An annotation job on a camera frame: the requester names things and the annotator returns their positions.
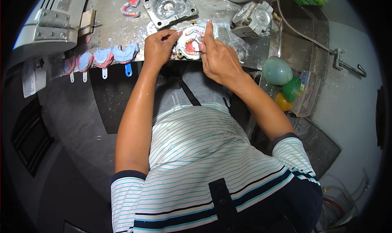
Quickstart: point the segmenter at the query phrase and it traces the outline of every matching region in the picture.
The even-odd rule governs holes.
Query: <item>metal hook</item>
[[[334,62],[334,67],[338,70],[343,70],[343,69],[350,69],[352,71],[354,71],[355,73],[357,73],[358,75],[360,75],[361,77],[367,77],[366,71],[365,69],[362,68],[362,66],[360,66],[360,64],[357,65],[357,69],[351,67],[350,65],[344,63],[343,61],[340,60],[340,54],[344,53],[343,50],[341,50],[340,48],[335,49],[331,55],[335,55],[335,62]]]

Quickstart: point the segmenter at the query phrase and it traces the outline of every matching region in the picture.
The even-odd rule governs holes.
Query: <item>metal work surface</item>
[[[244,67],[262,69],[262,65],[268,56],[270,29],[260,37],[248,37],[244,40],[233,34],[230,30],[230,22],[234,14],[242,8],[243,4],[236,4],[228,0],[193,0],[199,14],[177,22],[166,28],[183,30],[190,25],[190,21],[196,21],[198,25],[205,26],[211,19],[214,24],[214,36],[223,43],[233,47],[238,59]],[[91,40],[86,43],[84,38],[79,39],[77,46],[66,52],[67,57],[80,55],[86,51],[92,54],[97,48],[109,48],[115,45],[126,45],[135,40],[139,43],[140,52],[134,61],[144,60],[144,39],[156,32],[149,14],[142,4],[133,11],[141,11],[139,18],[125,17],[120,12],[121,6],[126,0],[88,0],[86,10],[96,9],[96,20],[102,24],[94,29],[89,35]]]

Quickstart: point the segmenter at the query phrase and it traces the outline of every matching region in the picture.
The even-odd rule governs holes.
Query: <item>square metal plate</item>
[[[141,2],[157,29],[199,13],[193,0],[142,0]]]

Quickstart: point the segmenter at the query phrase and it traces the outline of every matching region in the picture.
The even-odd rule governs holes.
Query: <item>white wall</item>
[[[330,58],[325,84],[312,120],[343,148],[332,167],[321,178],[322,186],[335,185],[354,193],[354,199],[364,188],[364,178],[370,179],[370,189],[357,202],[364,208],[375,183],[380,166],[381,149],[377,147],[375,107],[381,74],[377,54],[370,37],[340,23],[330,23],[331,48],[346,52],[341,59],[351,66],[360,64],[367,72],[358,78],[347,70],[332,68]],[[341,193],[331,193],[344,205]]]
[[[330,21],[367,33],[366,26],[348,0],[329,0],[322,9]]]

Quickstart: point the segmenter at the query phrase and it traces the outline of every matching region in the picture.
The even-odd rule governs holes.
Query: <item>striped shirt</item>
[[[176,105],[153,122],[148,175],[122,171],[111,179],[113,232],[220,231],[222,226],[239,232],[240,222],[271,198],[273,204],[289,204],[285,216],[294,210],[301,222],[311,217],[310,225],[316,217],[312,226],[295,227],[298,215],[290,216],[297,232],[316,224],[320,184],[296,135],[278,138],[272,156],[265,155],[219,103]],[[296,201],[302,201],[301,208]],[[274,210],[266,227],[282,216],[282,209]]]

